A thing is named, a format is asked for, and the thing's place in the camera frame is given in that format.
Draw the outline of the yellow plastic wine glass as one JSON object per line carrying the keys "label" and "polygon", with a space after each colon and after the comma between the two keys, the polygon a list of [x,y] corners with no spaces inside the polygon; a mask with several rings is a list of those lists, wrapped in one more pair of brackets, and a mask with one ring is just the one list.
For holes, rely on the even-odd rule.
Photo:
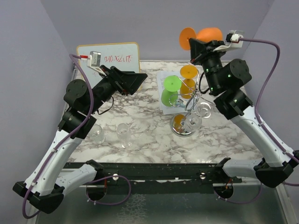
{"label": "yellow plastic wine glass", "polygon": [[183,77],[183,83],[180,87],[181,97],[184,99],[190,99],[191,94],[195,90],[194,78],[198,75],[198,70],[193,65],[185,65],[180,69],[180,75]]}

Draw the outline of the orange plastic wine glass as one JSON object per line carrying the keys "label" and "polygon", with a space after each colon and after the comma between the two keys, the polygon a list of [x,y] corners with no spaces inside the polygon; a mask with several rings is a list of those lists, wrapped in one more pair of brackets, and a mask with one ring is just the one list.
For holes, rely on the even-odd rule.
{"label": "orange plastic wine glass", "polygon": [[189,44],[190,38],[194,38],[202,42],[209,42],[213,40],[222,41],[223,34],[221,30],[216,27],[204,28],[197,33],[193,28],[186,27],[179,35],[179,44],[183,50],[191,49]]}

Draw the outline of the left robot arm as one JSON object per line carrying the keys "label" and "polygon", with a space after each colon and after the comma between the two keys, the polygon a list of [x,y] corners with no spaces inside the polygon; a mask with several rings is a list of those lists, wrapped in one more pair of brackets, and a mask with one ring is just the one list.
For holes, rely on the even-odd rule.
{"label": "left robot arm", "polygon": [[79,170],[60,177],[59,174],[73,151],[86,138],[96,118],[92,116],[115,92],[133,95],[147,78],[145,73],[121,71],[112,66],[90,90],[82,79],[71,81],[66,87],[64,101],[69,105],[47,153],[34,172],[24,181],[16,182],[13,191],[41,212],[50,214],[63,198],[85,183],[98,184],[103,180],[101,165],[87,161]]}

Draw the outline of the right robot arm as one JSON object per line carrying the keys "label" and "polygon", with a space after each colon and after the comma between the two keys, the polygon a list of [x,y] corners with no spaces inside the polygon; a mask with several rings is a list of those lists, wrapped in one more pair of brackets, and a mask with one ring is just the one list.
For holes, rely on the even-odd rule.
{"label": "right robot arm", "polygon": [[234,59],[222,66],[223,53],[217,48],[224,45],[223,41],[202,42],[190,38],[188,42],[191,63],[202,66],[210,95],[216,97],[216,108],[247,135],[263,156],[257,160],[225,159],[215,170],[215,179],[226,182],[231,177],[250,177],[270,188],[283,183],[298,165],[299,152],[282,143],[256,113],[250,98],[241,91],[241,87],[252,79],[246,61]]}

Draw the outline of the green plastic wine glass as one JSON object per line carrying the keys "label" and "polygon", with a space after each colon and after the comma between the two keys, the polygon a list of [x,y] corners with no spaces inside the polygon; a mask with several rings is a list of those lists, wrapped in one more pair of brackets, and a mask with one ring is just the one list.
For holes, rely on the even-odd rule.
{"label": "green plastic wine glass", "polygon": [[182,85],[178,76],[172,75],[164,79],[161,101],[162,104],[167,107],[175,105],[175,101],[178,99],[178,91]]}

